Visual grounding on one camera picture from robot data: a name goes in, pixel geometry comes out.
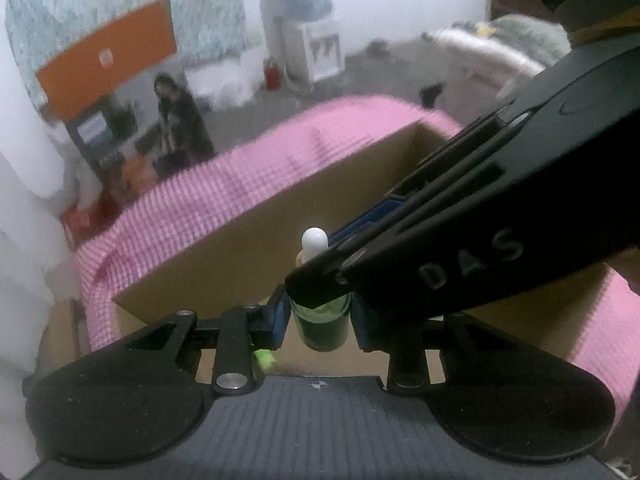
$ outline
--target gray ribbed surface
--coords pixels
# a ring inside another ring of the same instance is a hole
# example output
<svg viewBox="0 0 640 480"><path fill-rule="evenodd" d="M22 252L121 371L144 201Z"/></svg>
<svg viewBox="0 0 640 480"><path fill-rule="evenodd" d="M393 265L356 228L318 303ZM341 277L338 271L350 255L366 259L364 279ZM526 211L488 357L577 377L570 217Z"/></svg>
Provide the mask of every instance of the gray ribbed surface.
<svg viewBox="0 0 640 480"><path fill-rule="evenodd" d="M372 377L320 380L267 377L252 394L217 400L189 440L151 462L92 471L50 462L30 475L30 480L123 478L614 480L616 477L593 458L540 468L489 460L457 444L437 425L424 402L387 395Z"/></svg>

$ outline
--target pink cloth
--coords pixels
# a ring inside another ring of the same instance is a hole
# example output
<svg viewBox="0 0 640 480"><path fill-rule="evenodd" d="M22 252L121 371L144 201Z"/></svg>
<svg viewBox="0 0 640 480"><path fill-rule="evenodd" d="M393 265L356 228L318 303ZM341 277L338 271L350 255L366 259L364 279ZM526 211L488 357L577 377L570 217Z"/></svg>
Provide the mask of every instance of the pink cloth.
<svg viewBox="0 0 640 480"><path fill-rule="evenodd" d="M92 349L119 338L111 298L136 280L244 211L416 121L444 139L460 129L443 112L384 96L341 98L148 192L78 250ZM609 387L620 416L640 368L640 298L613 270L573 362Z"/></svg>

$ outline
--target white bottle cap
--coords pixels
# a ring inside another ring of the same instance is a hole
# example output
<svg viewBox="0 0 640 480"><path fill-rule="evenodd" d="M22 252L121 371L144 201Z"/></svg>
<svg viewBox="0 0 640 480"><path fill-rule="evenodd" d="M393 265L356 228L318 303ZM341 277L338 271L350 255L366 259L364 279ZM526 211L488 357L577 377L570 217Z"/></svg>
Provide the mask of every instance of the white bottle cap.
<svg viewBox="0 0 640 480"><path fill-rule="evenodd" d="M311 258L329 247L329 238L319 227L311 227L302 235L302 263L306 264Z"/></svg>

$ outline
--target person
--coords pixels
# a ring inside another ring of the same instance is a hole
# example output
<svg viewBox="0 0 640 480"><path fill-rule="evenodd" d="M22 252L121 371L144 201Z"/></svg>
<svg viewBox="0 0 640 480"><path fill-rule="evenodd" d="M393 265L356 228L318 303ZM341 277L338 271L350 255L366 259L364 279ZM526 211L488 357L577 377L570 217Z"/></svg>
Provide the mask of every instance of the person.
<svg viewBox="0 0 640 480"><path fill-rule="evenodd" d="M183 148L196 162L217 155L192 95L167 73L154 81L162 130L169 131L176 148Z"/></svg>

